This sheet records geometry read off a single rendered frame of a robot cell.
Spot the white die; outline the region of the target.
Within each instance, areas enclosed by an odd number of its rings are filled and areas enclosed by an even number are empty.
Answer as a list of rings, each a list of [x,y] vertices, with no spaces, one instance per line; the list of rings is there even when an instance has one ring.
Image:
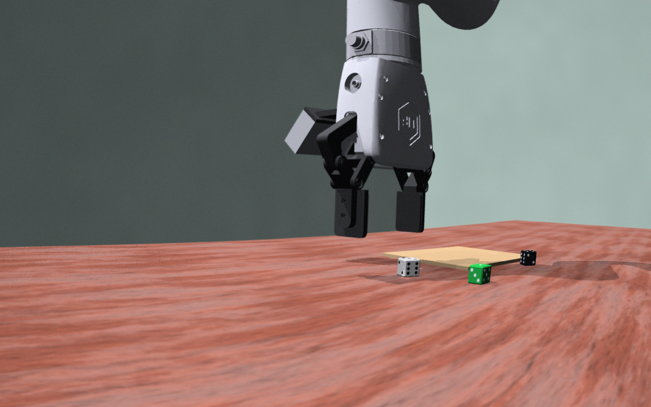
[[[397,275],[419,276],[419,258],[407,257],[398,259]]]

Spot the green die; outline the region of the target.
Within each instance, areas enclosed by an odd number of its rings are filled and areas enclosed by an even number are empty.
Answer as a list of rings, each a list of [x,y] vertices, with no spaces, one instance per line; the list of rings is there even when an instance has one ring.
[[[491,265],[481,265],[481,263],[478,263],[477,265],[470,265],[470,268],[468,268],[468,283],[490,283],[491,267]]]

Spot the black die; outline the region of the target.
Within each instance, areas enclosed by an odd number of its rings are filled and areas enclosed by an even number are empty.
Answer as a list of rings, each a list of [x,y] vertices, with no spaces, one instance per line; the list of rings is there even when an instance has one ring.
[[[534,250],[522,250],[520,265],[534,266],[536,264],[536,252]]]

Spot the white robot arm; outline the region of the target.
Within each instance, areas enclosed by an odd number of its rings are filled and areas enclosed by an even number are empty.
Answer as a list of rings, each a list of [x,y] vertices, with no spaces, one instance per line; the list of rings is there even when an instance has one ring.
[[[473,30],[490,20],[500,0],[347,0],[346,61],[362,55],[393,55],[422,65],[420,3],[442,21]],[[336,123],[337,109],[305,107],[286,137],[295,154],[322,155],[317,136]]]

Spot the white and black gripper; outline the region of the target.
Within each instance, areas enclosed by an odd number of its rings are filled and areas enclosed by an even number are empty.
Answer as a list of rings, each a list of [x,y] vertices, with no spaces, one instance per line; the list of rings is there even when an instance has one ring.
[[[417,61],[393,55],[362,55],[345,62],[336,123],[317,136],[336,189],[335,235],[367,235],[368,190],[361,189],[372,168],[394,170],[400,182],[396,230],[423,232],[436,155],[422,72]]]

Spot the tan square mat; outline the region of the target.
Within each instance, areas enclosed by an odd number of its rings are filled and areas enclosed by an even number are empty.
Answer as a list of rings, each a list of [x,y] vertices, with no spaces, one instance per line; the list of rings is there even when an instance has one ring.
[[[470,265],[508,265],[521,260],[521,253],[494,252],[480,248],[454,246],[447,248],[429,248],[409,250],[409,252],[387,252],[382,257],[390,258],[419,258],[426,265],[445,266],[456,270],[467,270]]]

